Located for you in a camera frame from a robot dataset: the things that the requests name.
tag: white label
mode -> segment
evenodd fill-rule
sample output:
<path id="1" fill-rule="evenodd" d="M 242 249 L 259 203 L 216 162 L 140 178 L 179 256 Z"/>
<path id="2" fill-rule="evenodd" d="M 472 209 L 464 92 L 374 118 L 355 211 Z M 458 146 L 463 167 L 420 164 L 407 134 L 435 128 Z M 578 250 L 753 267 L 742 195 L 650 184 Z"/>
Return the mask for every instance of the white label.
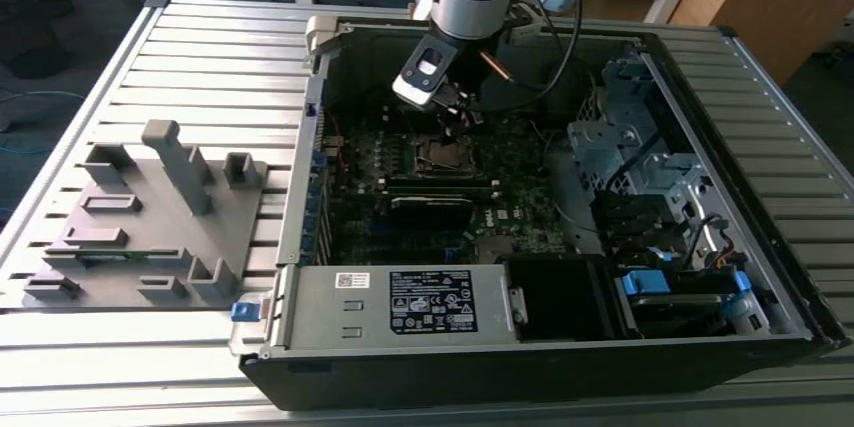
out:
<path id="1" fill-rule="evenodd" d="M 367 289 L 371 287 L 371 274 L 367 272 L 335 274 L 336 289 Z"/>

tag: slotted aluminum surface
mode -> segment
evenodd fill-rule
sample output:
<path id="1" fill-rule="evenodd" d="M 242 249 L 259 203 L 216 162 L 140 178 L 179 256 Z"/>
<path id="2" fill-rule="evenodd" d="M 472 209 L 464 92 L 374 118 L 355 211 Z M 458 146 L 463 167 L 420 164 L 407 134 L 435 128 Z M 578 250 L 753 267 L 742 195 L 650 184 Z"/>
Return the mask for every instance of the slotted aluminum surface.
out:
<path id="1" fill-rule="evenodd" d="M 0 278 L 32 271 L 41 243 L 59 234 L 89 180 L 73 167 L 87 143 L 136 143 L 148 118 L 172 118 L 183 125 L 181 140 L 199 143 L 206 158 L 239 147 L 272 166 L 243 279 L 247 291 L 270 287 L 310 74 L 303 33 L 307 19 L 324 13 L 404 17 L 394 10 L 210 0 L 172 0 L 144 10 L 0 237 Z M 850 176 L 738 41 L 709 28 L 612 22 L 587 27 L 661 36 L 842 322 L 854 325 Z M 131 150 L 151 155 L 140 145 Z M 7 295 L 13 290 L 4 287 Z M 0 423 L 431 422 L 751 406 L 731 409 L 731 419 L 763 405 L 827 409 L 854 392 L 849 348 L 687 396 L 294 414 L 278 411 L 243 377 L 226 347 L 230 331 L 224 312 L 0 316 L 0 415 L 9 415 Z"/>

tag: power supply label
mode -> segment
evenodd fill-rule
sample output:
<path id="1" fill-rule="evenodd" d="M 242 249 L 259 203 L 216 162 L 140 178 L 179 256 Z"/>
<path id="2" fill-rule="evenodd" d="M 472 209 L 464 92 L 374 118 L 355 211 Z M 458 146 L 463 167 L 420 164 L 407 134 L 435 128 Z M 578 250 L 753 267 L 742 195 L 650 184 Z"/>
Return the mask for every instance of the power supply label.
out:
<path id="1" fill-rule="evenodd" d="M 390 272 L 388 285 L 395 334 L 478 331 L 470 270 Z"/>

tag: cable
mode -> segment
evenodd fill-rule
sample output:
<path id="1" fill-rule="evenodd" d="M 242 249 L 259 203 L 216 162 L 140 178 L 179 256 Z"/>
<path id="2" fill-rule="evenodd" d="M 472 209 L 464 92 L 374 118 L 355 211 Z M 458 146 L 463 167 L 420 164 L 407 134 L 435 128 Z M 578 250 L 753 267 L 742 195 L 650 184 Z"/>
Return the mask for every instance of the cable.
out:
<path id="1" fill-rule="evenodd" d="M 709 263 L 709 267 L 718 267 L 718 263 L 722 260 L 726 260 L 727 257 L 733 255 L 733 252 L 735 252 L 735 242 L 733 242 L 733 239 L 730 238 L 730 236 L 726 235 L 726 232 L 723 231 L 723 229 L 718 229 L 718 235 L 721 235 L 721 238 L 726 240 L 726 247 L 721 250 L 721 252 L 718 252 L 714 259 L 711 259 L 711 262 Z"/>
<path id="2" fill-rule="evenodd" d="M 546 144 L 548 144 L 550 143 L 548 140 L 546 140 L 546 137 L 543 137 L 543 133 L 536 128 L 536 122 L 531 121 L 531 127 L 534 127 L 534 132 L 536 132 L 536 136 L 539 137 L 539 140 L 542 140 L 543 142 L 546 142 Z"/>
<path id="3" fill-rule="evenodd" d="M 570 46 L 566 49 L 566 52 L 563 54 L 563 60 L 560 61 L 560 66 L 558 67 L 558 71 L 555 72 L 555 75 L 551 78 L 551 81 L 548 82 L 543 90 L 539 91 L 539 93 L 532 99 L 524 102 L 520 102 L 518 104 L 506 105 L 496 109 L 480 109 L 479 107 L 475 107 L 475 108 L 467 107 L 467 110 L 470 110 L 471 112 L 507 112 L 510 110 L 526 108 L 528 105 L 531 105 L 534 102 L 538 102 L 543 97 L 548 95 L 548 92 L 551 92 L 551 90 L 555 88 L 555 85 L 558 85 L 558 81 L 560 80 L 560 77 L 563 77 L 563 72 L 566 71 L 566 67 L 570 64 L 570 59 L 572 58 L 572 53 L 575 52 L 575 46 L 578 45 L 578 38 L 580 37 L 580 30 L 582 30 L 582 14 L 583 14 L 582 2 L 583 2 L 582 0 L 575 0 L 575 22 L 572 26 L 572 38 L 570 40 Z"/>
<path id="4" fill-rule="evenodd" d="M 3 99 L 0 99 L 0 104 L 3 104 L 4 102 L 8 102 L 9 100 L 19 99 L 21 97 L 41 96 L 41 95 L 44 96 L 59 95 L 59 96 L 73 97 L 75 99 L 85 100 L 84 96 L 81 96 L 80 94 L 75 94 L 73 92 L 65 92 L 61 90 L 40 90 L 35 92 L 21 92 L 20 94 L 9 95 L 8 97 L 4 97 Z"/>
<path id="5" fill-rule="evenodd" d="M 546 6 L 543 5 L 543 0 L 536 0 L 536 7 L 539 8 L 539 12 L 546 19 L 546 25 L 548 25 L 548 30 L 551 31 L 551 36 L 555 39 L 555 43 L 558 44 L 558 50 L 563 53 L 563 43 L 560 43 L 560 36 L 558 35 L 558 29 L 555 28 L 555 24 L 551 21 L 551 17 L 548 16 L 548 12 L 546 11 Z"/>
<path id="6" fill-rule="evenodd" d="M 694 256 L 694 250 L 697 249 L 697 244 L 699 243 L 699 237 L 703 234 L 703 229 L 706 225 L 711 223 L 715 219 L 722 219 L 721 214 L 711 213 L 699 221 L 697 225 L 697 230 L 691 234 L 691 241 L 689 242 L 689 248 L 685 251 L 685 261 L 682 262 L 682 269 L 687 269 L 691 265 L 691 257 Z"/>
<path id="7" fill-rule="evenodd" d="M 607 192 L 608 190 L 611 190 L 611 187 L 614 186 L 614 182 L 616 182 L 616 179 L 620 178 L 620 176 L 629 172 L 629 169 L 631 169 L 635 164 L 638 163 L 638 161 L 641 160 L 641 158 L 649 154 L 650 150 L 653 149 L 653 146 L 655 145 L 655 142 L 658 142 L 658 140 L 662 138 L 662 133 L 661 132 L 655 132 L 653 134 L 653 136 L 646 140 L 646 142 L 643 143 L 643 145 L 641 146 L 641 148 L 635 151 L 634 155 L 629 158 L 629 160 L 626 161 L 626 163 L 619 167 L 619 169 L 616 169 L 616 172 L 614 172 L 614 175 L 611 175 L 611 178 L 608 179 L 608 181 L 604 183 L 604 191 Z"/>
<path id="8" fill-rule="evenodd" d="M 7 147 L 0 147 L 0 152 L 5 152 L 7 154 L 39 155 L 47 154 L 48 152 L 51 152 L 51 150 L 16 150 Z"/>
<path id="9" fill-rule="evenodd" d="M 592 232 L 594 234 L 599 234 L 599 231 L 596 229 L 582 225 L 568 215 L 566 215 L 566 212 L 563 212 L 563 209 L 560 209 L 560 206 L 558 205 L 556 202 L 552 202 L 551 205 L 555 207 L 555 210 L 560 214 L 560 217 L 563 217 L 563 220 L 566 220 L 570 224 L 572 224 L 579 229 L 586 230 L 587 232 Z"/>

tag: green circuit board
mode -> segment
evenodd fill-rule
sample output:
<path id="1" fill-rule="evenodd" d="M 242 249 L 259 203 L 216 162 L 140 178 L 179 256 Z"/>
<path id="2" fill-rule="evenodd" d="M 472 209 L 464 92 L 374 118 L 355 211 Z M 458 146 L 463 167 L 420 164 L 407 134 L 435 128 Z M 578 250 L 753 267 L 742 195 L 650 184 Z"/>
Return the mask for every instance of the green circuit board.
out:
<path id="1" fill-rule="evenodd" d="M 484 122 L 442 145 L 411 124 L 400 132 L 366 119 L 342 138 L 332 142 L 335 264 L 476 264 L 516 252 L 566 251 L 542 170 L 544 142 L 530 122 Z M 392 199 L 448 206 L 419 210 L 420 222 L 400 225 Z"/>

